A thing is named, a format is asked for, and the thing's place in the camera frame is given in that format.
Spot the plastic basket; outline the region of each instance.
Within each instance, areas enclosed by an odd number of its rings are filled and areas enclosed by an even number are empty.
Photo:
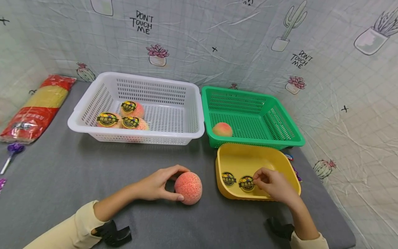
[[[275,97],[254,92],[205,86],[202,88],[205,125],[210,146],[242,143],[283,149],[303,146],[304,137]],[[217,136],[212,128],[228,123],[232,137]]]
[[[97,127],[101,112],[119,114],[120,104],[126,100],[142,104],[149,131]],[[205,131],[196,85],[112,72],[102,73],[92,82],[74,108],[68,126],[98,141],[169,145],[187,145]]]

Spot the black clip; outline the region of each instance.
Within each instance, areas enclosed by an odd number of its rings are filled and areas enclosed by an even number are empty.
[[[113,220],[97,227],[96,231],[94,236],[101,237],[110,247],[120,247],[131,241],[130,227],[127,226],[118,231]]]
[[[267,219],[267,223],[276,236],[282,239],[288,239],[289,241],[291,240],[292,233],[295,230],[292,224],[282,225],[275,217]]]

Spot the patterned backdrop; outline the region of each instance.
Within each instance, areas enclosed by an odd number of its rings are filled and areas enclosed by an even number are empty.
[[[272,94],[356,248],[396,244],[396,1],[4,0],[0,17],[0,127],[49,73]]]

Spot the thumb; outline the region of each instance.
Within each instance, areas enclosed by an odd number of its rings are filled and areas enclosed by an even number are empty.
[[[179,201],[182,202],[184,200],[184,196],[182,194],[171,193],[168,191],[162,191],[160,194],[162,199],[172,200],[172,201]]]
[[[266,184],[265,182],[263,182],[260,179],[255,179],[254,184],[257,185],[259,188],[261,188],[262,190],[265,190],[268,188],[268,184]]]

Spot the lollipop stick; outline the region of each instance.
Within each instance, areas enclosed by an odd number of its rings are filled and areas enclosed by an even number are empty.
[[[0,174],[4,174],[4,172],[6,171],[8,165],[9,165],[10,162],[11,162],[11,158],[12,158],[12,156],[9,156],[9,157],[8,157],[8,159],[7,159],[6,163],[4,164],[3,169],[1,170]]]

